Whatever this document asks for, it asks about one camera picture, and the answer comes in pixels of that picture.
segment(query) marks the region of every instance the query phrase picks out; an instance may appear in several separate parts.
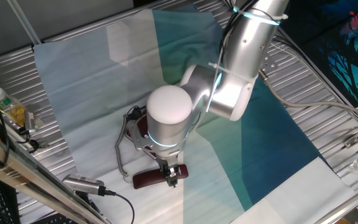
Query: table surface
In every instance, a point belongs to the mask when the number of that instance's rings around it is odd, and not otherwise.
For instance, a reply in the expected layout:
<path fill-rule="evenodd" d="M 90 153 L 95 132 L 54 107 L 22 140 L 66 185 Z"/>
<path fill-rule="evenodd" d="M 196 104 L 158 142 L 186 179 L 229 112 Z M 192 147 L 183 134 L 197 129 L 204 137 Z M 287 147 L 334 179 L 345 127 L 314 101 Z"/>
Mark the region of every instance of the table surface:
<path fill-rule="evenodd" d="M 192 3 L 199 11 L 212 12 L 222 27 L 227 24 L 231 11 L 219 0 L 166 0 L 157 1 L 146 7 L 174 10 Z M 46 42 L 70 39 L 110 25 L 143 8 L 133 9 L 90 24 L 46 40 Z M 297 103 L 338 101 L 334 88 L 322 82 L 319 75 L 313 73 L 297 57 L 291 55 L 296 55 L 294 52 L 288 54 L 270 46 L 268 54 L 277 64 L 277 69 L 267 75 L 274 89 L 284 99 Z M 40 118 L 45 123 L 32 138 L 48 142 L 48 148 L 39 149 L 33 154 L 34 157 L 59 179 L 63 179 L 68 174 L 77 174 L 76 165 L 68 145 L 62 137 L 53 109 L 42 86 L 34 63 L 34 53 L 30 47 L 0 57 L 0 87 L 5 89 L 8 94 L 18 98 L 29 110 L 34 112 L 35 118 Z M 358 191 L 358 175 L 349 172 L 349 165 L 358 154 L 344 153 L 346 147 L 343 144 L 345 139 L 358 132 L 358 122 L 347 111 L 329 106 L 287 108 L 287 111 L 319 149 L 333 171 L 351 188 Z M 22 223 L 30 223 L 52 212 L 51 209 L 23 193 L 18 192 L 17 198 Z"/>

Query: white cable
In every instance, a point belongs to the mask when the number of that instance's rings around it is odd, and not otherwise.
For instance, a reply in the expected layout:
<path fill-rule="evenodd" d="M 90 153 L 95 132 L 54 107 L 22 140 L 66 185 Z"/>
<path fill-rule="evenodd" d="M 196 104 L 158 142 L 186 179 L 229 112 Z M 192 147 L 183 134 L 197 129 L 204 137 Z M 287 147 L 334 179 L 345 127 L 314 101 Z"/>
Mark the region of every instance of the white cable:
<path fill-rule="evenodd" d="M 125 135 L 126 126 L 127 126 L 127 115 L 125 114 L 122 121 L 121 132 L 119 133 L 118 139 L 116 141 L 116 145 L 114 146 L 114 148 L 116 149 L 118 169 L 123 177 L 127 177 L 128 173 L 124 170 L 124 168 L 122 168 L 121 152 L 119 150 L 119 145 L 122 141 L 122 137 L 124 137 Z"/>
<path fill-rule="evenodd" d="M 294 56 L 295 58 L 297 58 L 300 62 L 302 62 L 307 68 L 309 68 L 309 66 L 307 66 L 307 64 L 302 61 L 300 58 L 298 58 L 296 55 L 284 50 L 284 49 L 281 49 L 279 47 L 277 47 L 276 45 L 277 44 L 271 44 L 273 47 L 277 48 L 278 50 L 281 50 L 282 52 L 286 52 L 292 56 Z M 329 105 L 329 106 L 337 106 L 337 107 L 340 107 L 340 108 L 344 108 L 346 110 L 349 110 L 349 111 L 352 111 L 352 112 L 355 112 L 356 114 L 358 114 L 358 110 L 351 107 L 351 106 L 347 106 L 343 103 L 337 103 L 337 102 L 328 102 L 328 101 L 319 101 L 319 102 L 313 102 L 313 103 L 291 103 L 291 102 L 288 102 L 286 100 L 284 100 L 283 98 L 281 98 L 277 93 L 276 91 L 273 89 L 272 85 L 270 84 L 269 80 L 268 79 L 265 79 L 265 83 L 266 85 L 268 86 L 268 88 L 270 89 L 270 91 L 273 93 L 274 97 L 276 97 L 279 101 L 281 101 L 283 104 L 287 105 L 287 106 L 291 106 L 291 107 L 296 107 L 296 108 L 304 108 L 304 107 L 309 107 L 309 106 L 320 106 L 320 105 Z"/>

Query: light blue cloth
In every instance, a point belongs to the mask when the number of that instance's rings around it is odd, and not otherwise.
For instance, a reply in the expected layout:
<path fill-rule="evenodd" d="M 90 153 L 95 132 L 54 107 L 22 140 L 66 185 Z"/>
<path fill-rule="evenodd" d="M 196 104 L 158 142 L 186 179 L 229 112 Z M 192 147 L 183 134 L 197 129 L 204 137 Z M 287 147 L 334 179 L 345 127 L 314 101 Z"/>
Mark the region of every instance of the light blue cloth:
<path fill-rule="evenodd" d="M 179 82 L 188 66 L 216 62 L 221 36 L 211 13 L 148 10 L 35 46 L 36 66 L 80 174 L 117 174 L 114 144 L 123 114 L 145 105 L 152 90 Z M 228 223 L 319 156 L 260 80 L 240 121 L 212 119 L 196 132 L 184 150 L 190 173 L 181 199 L 184 223 Z M 129 141 L 121 148 L 130 149 L 121 151 L 123 164 L 144 156 Z"/>

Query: teal cloth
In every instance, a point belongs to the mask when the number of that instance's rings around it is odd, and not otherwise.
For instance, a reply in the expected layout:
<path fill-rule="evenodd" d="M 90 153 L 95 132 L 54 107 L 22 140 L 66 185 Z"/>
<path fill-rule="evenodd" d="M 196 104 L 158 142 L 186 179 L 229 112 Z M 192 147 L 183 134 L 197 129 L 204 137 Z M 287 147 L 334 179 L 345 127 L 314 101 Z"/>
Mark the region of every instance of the teal cloth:
<path fill-rule="evenodd" d="M 253 204 L 317 157 L 324 158 L 258 78 L 241 118 L 242 180 Z"/>
<path fill-rule="evenodd" d="M 154 10 L 153 15 L 166 83 L 178 83 L 190 65 L 218 61 L 223 30 L 211 13 Z"/>

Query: zip tie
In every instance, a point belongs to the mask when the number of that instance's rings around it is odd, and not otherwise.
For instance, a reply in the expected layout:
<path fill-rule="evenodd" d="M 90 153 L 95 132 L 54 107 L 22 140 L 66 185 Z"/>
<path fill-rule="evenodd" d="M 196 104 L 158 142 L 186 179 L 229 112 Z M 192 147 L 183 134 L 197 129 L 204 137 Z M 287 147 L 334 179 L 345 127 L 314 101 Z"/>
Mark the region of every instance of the zip tie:
<path fill-rule="evenodd" d="M 236 74 L 236 73 L 234 73 L 234 72 L 232 72 L 232 71 L 230 71 L 230 70 L 228 70 L 228 69 L 226 69 L 226 68 L 224 68 L 224 67 L 220 67 L 220 66 L 218 66 L 216 63 L 208 62 L 208 65 L 209 65 L 209 66 L 212 66 L 212 67 L 214 67 L 214 68 L 218 68 L 220 71 L 224 71 L 224 72 L 226 72 L 226 73 L 228 73 L 228 74 L 230 74 L 230 75 L 233 75 L 233 76 L 235 76 L 235 77 L 237 77 L 237 78 L 240 78 L 240 79 L 246 81 L 247 83 L 250 83 L 250 80 L 247 79 L 246 77 L 244 77 L 244 76 L 242 76 L 242 75 L 238 75 L 238 74 Z"/>

